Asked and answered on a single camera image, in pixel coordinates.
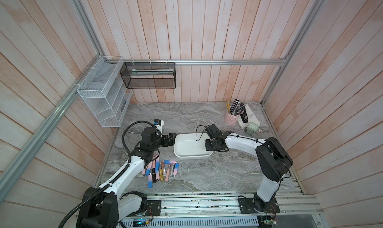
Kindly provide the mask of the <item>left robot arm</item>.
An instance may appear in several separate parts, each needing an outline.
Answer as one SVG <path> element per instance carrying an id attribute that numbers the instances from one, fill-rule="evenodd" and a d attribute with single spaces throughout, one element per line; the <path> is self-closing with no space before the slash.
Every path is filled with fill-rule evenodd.
<path id="1" fill-rule="evenodd" d="M 127 151 L 125 164 L 102 185 L 87 189 L 82 202 L 60 222 L 60 228 L 75 213 L 78 213 L 78 228 L 115 228 L 128 215 L 152 215 L 153 208 L 148 206 L 147 195 L 137 191 L 126 193 L 125 189 L 139 173 L 154 163 L 154 153 L 160 147 L 174 145 L 176 133 L 164 135 L 164 122 L 160 119 L 146 121 L 145 124 L 147 127 L 141 133 L 141 140 L 132 151 Z"/>

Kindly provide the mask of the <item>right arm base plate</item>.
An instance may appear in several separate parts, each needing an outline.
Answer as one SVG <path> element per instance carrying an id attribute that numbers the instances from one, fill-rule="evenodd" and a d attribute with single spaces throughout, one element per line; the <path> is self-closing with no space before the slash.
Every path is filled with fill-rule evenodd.
<path id="1" fill-rule="evenodd" d="M 280 213 L 276 198 L 271 199 L 267 203 L 258 198 L 246 198 L 244 196 L 238 196 L 237 200 L 242 214 Z"/>

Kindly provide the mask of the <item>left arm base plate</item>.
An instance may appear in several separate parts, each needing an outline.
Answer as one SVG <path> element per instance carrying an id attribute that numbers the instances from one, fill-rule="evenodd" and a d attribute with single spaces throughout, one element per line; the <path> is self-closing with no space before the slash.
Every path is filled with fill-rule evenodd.
<path id="1" fill-rule="evenodd" d="M 129 217 L 149 217 L 159 216 L 161 214 L 161 200 L 149 200 L 143 209 L 129 214 Z"/>

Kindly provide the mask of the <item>white storage box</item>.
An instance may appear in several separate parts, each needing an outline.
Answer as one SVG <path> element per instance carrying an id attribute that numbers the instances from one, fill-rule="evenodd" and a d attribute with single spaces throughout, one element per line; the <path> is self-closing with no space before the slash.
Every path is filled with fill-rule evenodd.
<path id="1" fill-rule="evenodd" d="M 179 159 L 203 159 L 213 154 L 205 148 L 206 133 L 185 133 L 175 138 L 174 154 Z"/>

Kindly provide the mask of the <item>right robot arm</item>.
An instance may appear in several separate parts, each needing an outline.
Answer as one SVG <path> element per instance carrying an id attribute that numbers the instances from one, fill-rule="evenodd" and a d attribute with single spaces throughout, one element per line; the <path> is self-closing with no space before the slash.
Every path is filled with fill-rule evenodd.
<path id="1" fill-rule="evenodd" d="M 231 131 L 221 132 L 215 124 L 208 125 L 204 132 L 207 151 L 227 152 L 236 149 L 257 157 L 263 178 L 252 199 L 238 198 L 241 205 L 250 213 L 266 213 L 269 206 L 275 204 L 276 193 L 283 179 L 291 177 L 293 165 L 281 143 L 274 137 L 255 139 L 241 136 Z"/>

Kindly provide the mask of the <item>gold lipstick tube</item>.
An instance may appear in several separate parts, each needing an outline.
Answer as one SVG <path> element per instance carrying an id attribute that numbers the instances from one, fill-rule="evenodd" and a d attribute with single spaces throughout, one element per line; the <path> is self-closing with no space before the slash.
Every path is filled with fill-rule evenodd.
<path id="1" fill-rule="evenodd" d="M 163 174 L 163 169 L 162 168 L 159 168 L 159 176 L 160 176 L 160 180 L 164 181 L 164 174 Z"/>

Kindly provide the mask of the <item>orange lip gloss tube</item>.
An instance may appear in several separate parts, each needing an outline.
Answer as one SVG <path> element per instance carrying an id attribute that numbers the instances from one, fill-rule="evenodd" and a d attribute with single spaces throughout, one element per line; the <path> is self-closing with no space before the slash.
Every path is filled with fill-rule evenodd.
<path id="1" fill-rule="evenodd" d="M 165 175 L 166 174 L 166 169 L 165 169 L 165 163 L 164 162 L 161 163 L 161 168 L 162 168 L 163 174 Z"/>

